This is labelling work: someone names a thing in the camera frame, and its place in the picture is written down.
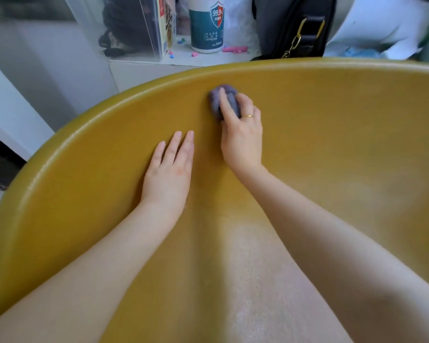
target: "purple sponge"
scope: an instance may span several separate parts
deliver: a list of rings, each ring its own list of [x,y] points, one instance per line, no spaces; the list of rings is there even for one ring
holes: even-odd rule
[[[227,95],[227,100],[229,101],[230,106],[234,110],[235,114],[238,118],[241,118],[240,105],[235,99],[237,90],[231,87],[229,84],[222,84],[208,93],[208,99],[210,101],[211,111],[213,112],[214,117],[219,121],[224,120],[219,105],[219,89],[221,88],[224,88],[225,93]]]

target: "white plastic bottle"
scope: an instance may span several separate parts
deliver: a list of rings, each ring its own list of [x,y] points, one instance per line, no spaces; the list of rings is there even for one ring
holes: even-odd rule
[[[224,44],[223,0],[189,0],[191,43],[195,51],[216,53]]]

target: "black handbag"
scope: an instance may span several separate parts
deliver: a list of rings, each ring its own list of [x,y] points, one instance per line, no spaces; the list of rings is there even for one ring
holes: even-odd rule
[[[262,56],[322,57],[337,0],[252,0]]]

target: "plastic storage box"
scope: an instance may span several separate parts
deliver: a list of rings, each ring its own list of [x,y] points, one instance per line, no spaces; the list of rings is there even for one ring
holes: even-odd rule
[[[66,1],[88,42],[102,56],[159,61],[176,38],[174,2]]]

